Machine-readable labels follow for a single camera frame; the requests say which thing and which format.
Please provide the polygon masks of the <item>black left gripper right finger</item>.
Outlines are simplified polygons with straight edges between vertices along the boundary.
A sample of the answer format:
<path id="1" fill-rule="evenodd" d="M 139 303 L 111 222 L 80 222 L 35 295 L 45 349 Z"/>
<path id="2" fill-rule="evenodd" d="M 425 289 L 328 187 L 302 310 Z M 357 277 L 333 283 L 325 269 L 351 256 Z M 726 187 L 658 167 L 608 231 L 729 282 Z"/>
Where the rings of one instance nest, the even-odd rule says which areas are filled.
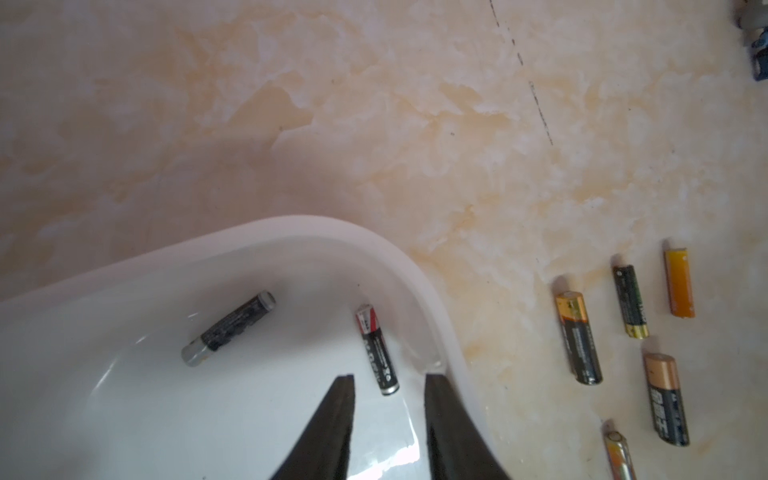
<path id="1" fill-rule="evenodd" d="M 510 479 L 445 375 L 426 375 L 424 401 L 432 479 Z"/>

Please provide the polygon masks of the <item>black red M&G battery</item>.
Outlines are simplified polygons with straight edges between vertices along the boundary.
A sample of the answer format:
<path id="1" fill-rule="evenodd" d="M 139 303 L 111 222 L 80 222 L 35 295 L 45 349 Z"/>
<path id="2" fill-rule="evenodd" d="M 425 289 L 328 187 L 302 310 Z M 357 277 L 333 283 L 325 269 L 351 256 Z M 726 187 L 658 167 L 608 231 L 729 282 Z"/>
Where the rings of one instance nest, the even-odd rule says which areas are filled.
<path id="1" fill-rule="evenodd" d="M 399 381 L 385 344 L 378 315 L 372 305 L 365 304 L 355 312 L 355 318 L 378 387 L 384 396 L 392 395 L 399 390 Z"/>

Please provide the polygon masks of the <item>black gold battery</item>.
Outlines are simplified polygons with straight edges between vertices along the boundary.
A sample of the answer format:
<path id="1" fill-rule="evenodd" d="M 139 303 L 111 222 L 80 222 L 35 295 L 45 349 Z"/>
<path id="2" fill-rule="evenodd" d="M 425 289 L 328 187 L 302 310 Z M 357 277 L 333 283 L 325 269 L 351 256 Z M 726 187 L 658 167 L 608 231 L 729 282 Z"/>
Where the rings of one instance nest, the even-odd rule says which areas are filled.
<path id="1" fill-rule="evenodd" d="M 610 471 L 614 480 L 636 480 L 626 438 L 618 431 L 607 431 L 603 435 Z"/>
<path id="2" fill-rule="evenodd" d="M 565 291 L 555 296 L 555 303 L 576 380 L 584 385 L 600 384 L 603 375 L 583 295 Z"/>

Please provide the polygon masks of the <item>copper top black battery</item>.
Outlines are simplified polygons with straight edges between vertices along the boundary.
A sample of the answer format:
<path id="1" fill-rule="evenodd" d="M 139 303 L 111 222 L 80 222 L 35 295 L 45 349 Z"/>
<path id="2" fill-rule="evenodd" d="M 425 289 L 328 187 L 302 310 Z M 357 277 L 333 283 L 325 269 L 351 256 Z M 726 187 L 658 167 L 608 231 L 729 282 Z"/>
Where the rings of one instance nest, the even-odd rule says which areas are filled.
<path id="1" fill-rule="evenodd" d="M 656 433 L 666 443 L 688 446 L 690 437 L 676 360 L 670 355 L 646 352 L 643 361 Z"/>

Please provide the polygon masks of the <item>orange battery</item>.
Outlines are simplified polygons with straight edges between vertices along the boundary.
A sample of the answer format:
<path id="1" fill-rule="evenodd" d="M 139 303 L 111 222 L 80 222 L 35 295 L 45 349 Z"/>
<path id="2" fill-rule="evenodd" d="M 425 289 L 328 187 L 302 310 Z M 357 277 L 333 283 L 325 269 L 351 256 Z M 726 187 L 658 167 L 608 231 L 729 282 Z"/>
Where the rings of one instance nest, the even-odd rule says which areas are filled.
<path id="1" fill-rule="evenodd" d="M 685 248 L 664 251 L 670 312 L 679 318 L 696 316 L 689 254 Z"/>

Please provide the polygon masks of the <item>green black battery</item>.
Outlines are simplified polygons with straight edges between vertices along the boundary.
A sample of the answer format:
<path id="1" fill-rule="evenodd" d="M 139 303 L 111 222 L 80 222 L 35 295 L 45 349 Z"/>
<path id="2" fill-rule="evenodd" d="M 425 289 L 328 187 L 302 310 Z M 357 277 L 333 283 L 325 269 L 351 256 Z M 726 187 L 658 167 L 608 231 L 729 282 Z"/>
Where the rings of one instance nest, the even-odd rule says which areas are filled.
<path id="1" fill-rule="evenodd" d="M 634 266 L 615 265 L 612 274 L 627 335 L 634 339 L 647 338 L 648 324 Z"/>

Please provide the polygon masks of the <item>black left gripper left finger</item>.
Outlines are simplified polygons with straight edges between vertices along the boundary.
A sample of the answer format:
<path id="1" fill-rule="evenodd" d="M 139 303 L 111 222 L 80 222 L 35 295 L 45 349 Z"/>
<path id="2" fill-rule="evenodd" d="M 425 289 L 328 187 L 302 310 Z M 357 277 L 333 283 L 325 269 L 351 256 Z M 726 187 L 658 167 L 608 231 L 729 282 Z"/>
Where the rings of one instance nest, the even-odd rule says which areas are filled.
<path id="1" fill-rule="evenodd" d="M 346 479 L 354 410 L 354 376 L 336 377 L 272 479 Z"/>

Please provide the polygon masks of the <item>grey black battery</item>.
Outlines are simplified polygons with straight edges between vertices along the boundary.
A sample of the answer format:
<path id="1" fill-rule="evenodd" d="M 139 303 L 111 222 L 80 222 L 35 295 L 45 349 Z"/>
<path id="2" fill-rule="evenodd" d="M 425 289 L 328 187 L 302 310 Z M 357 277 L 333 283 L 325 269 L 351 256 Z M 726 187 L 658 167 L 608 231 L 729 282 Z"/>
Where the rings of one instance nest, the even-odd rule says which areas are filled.
<path id="1" fill-rule="evenodd" d="M 190 367 L 198 366 L 265 317 L 275 306 L 274 296 L 269 291 L 262 290 L 186 345 L 181 350 L 182 360 Z"/>

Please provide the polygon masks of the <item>white oval storage box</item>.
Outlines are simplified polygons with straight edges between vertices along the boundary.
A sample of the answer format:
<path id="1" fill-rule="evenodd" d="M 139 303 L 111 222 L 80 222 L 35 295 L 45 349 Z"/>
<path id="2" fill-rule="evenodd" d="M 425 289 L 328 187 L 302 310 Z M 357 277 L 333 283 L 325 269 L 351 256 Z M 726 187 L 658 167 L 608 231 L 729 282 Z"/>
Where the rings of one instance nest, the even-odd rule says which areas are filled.
<path id="1" fill-rule="evenodd" d="M 262 290 L 270 313 L 184 363 L 186 345 Z M 355 318 L 365 304 L 399 381 L 389 396 Z M 349 476 L 425 479 L 429 373 L 449 377 L 490 440 L 447 310 L 405 253 L 341 220 L 260 220 L 3 301 L 1 475 L 267 479 L 349 374 Z"/>

